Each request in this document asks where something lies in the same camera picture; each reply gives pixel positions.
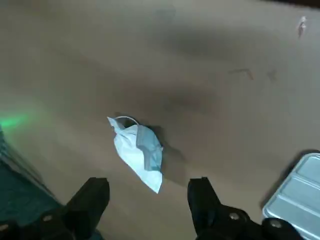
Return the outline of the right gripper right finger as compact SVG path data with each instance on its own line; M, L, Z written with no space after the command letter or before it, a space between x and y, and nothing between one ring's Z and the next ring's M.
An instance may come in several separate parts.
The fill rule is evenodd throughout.
M265 218L261 224L242 209L220 202L207 177L192 178L187 200L197 240L302 240L287 221Z

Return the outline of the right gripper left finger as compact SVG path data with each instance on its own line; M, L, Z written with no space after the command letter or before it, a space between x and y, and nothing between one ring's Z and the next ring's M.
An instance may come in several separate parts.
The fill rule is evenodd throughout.
M91 177L62 207L45 211L35 221L19 225L0 222L2 240L88 240L110 201L110 185L105 177Z

